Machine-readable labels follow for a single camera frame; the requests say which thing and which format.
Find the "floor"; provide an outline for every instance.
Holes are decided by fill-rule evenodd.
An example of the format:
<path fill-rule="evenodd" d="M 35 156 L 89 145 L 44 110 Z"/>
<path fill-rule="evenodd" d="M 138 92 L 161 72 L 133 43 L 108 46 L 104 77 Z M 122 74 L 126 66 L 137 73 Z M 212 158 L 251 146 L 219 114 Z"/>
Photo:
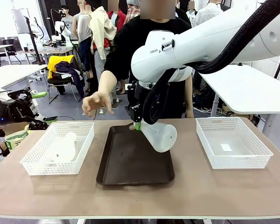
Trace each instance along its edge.
<path fill-rule="evenodd" d="M 32 89 L 37 90 L 38 92 L 47 91 L 46 83 L 44 80 L 42 81 L 34 81 L 31 82 Z M 20 82 L 10 88 L 8 90 L 19 90 L 26 87 L 25 82 Z M 52 93 L 56 93 L 56 89 L 52 88 Z M 109 120 L 109 119 L 130 119 L 129 115 L 126 112 L 125 107 L 128 105 L 127 95 L 119 95 L 118 96 L 122 102 L 118 105 L 117 109 L 113 110 L 114 115 L 100 115 L 97 113 L 95 120 Z M 87 116 L 83 116 L 82 111 L 82 102 L 77 102 L 71 92 L 70 87 L 66 87 L 66 94 L 59 96 L 55 99 L 50 105 L 48 104 L 49 97 L 48 95 L 44 98 L 40 98 L 37 100 L 39 112 L 45 117 L 52 117 L 52 116 L 67 116 L 72 117 L 75 120 L 91 120 L 91 118 Z M 208 114 L 200 113 L 194 111 L 194 115 L 196 118 L 200 117 L 208 117 Z M 71 118 L 67 117 L 60 117 L 59 120 L 71 120 Z M 38 224 L 39 220 L 31 220 L 31 219 L 5 219 L 0 218 L 0 224 Z M 41 221 L 42 224 L 52 224 L 52 221 L 46 220 Z M 70 224 L 76 224 L 77 220 L 71 220 Z M 112 223 L 112 222 L 91 222 L 92 223 Z M 280 219 L 271 219 L 271 220 L 230 220 L 231 224 L 280 224 Z M 213 224 L 222 224 L 222 221 L 213 220 Z"/>

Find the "human hand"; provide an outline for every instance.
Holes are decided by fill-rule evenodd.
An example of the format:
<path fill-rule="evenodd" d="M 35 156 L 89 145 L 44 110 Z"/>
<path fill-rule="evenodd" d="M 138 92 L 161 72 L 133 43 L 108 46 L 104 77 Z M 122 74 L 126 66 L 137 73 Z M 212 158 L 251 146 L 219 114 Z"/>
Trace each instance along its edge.
<path fill-rule="evenodd" d="M 186 118 L 194 118 L 193 109 L 186 110 Z"/>
<path fill-rule="evenodd" d="M 108 112 L 113 115 L 110 96 L 105 92 L 95 92 L 90 97 L 85 97 L 83 99 L 82 109 L 85 114 L 89 117 L 93 117 L 94 114 L 91 113 L 92 110 L 99 109 L 105 106 Z"/>

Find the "white plastic basket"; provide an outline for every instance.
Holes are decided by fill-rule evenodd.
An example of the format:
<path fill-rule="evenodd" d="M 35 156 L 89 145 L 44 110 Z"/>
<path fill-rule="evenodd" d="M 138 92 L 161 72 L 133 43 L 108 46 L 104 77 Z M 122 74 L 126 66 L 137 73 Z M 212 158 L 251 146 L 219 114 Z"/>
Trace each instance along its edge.
<path fill-rule="evenodd" d="M 47 157 L 46 150 L 56 139 L 68 132 L 77 135 L 76 156 L 71 162 L 56 163 Z M 29 175 L 78 174 L 94 137 L 94 123 L 53 123 L 21 160 Z"/>
<path fill-rule="evenodd" d="M 273 155 L 240 118 L 198 118 L 196 122 L 213 169 L 265 168 Z"/>

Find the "black jacket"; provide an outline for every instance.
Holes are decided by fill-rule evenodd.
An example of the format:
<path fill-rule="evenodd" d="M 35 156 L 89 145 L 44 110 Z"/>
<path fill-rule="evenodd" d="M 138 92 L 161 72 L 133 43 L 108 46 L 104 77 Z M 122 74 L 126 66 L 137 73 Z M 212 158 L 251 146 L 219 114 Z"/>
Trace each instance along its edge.
<path fill-rule="evenodd" d="M 190 26 L 191 26 L 191 22 L 190 22 L 190 20 L 189 20 L 189 18 L 187 16 L 187 13 L 185 11 L 183 11 L 183 10 L 177 8 L 177 7 L 175 7 L 175 11 L 176 11 L 176 13 L 178 15 L 178 18 L 184 20 L 186 23 L 190 24 Z"/>

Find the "chair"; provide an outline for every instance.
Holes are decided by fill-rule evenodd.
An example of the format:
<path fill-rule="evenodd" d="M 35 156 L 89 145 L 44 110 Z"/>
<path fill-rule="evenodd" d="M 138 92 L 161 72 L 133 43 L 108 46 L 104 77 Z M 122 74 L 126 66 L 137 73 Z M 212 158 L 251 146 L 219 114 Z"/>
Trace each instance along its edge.
<path fill-rule="evenodd" d="M 1 67 L 1 57 L 6 57 L 8 56 L 10 59 L 10 56 L 15 56 L 15 58 L 20 62 L 20 64 L 22 64 L 22 62 L 17 58 L 17 54 L 16 54 L 16 50 L 14 48 L 14 40 L 13 39 L 9 39 L 9 40 L 3 40 L 3 45 L 9 45 L 12 44 L 12 46 L 10 47 L 6 47 L 6 51 L 7 51 L 7 55 L 6 53 L 0 53 L 0 67 Z"/>
<path fill-rule="evenodd" d="M 71 63 L 74 64 L 74 69 L 81 71 L 80 66 L 77 62 L 77 59 L 75 57 L 72 58 Z M 49 104 L 53 102 L 53 100 L 55 100 L 58 96 L 59 96 L 59 91 L 65 92 L 64 87 L 65 86 L 70 86 L 74 98 L 77 102 L 79 102 L 81 99 L 77 100 L 74 90 L 73 90 L 73 80 L 71 79 L 71 77 L 66 78 L 66 79 L 58 79 L 58 78 L 50 78 L 48 79 L 48 90 L 49 90 Z M 50 96 L 50 87 L 56 87 L 57 88 L 57 95 L 51 100 L 51 96 Z"/>

